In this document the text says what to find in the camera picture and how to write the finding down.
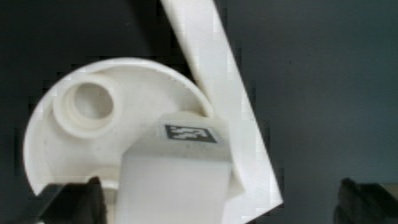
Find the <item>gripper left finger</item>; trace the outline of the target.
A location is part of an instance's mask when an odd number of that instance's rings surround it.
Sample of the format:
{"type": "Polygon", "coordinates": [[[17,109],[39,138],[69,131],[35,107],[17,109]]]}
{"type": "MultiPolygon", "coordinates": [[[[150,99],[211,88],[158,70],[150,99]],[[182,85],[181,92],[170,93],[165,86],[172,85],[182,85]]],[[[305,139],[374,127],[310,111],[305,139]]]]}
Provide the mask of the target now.
{"type": "Polygon", "coordinates": [[[40,224],[108,224],[101,181],[47,184],[39,194],[40,224]]]}

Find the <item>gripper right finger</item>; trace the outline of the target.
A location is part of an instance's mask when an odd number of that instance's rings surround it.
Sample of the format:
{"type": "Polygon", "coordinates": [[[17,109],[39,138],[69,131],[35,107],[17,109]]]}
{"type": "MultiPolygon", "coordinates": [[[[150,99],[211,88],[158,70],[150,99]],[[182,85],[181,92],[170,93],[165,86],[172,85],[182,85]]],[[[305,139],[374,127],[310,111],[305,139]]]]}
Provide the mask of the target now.
{"type": "Polygon", "coordinates": [[[333,224],[398,224],[398,183],[341,180],[333,224]]]}

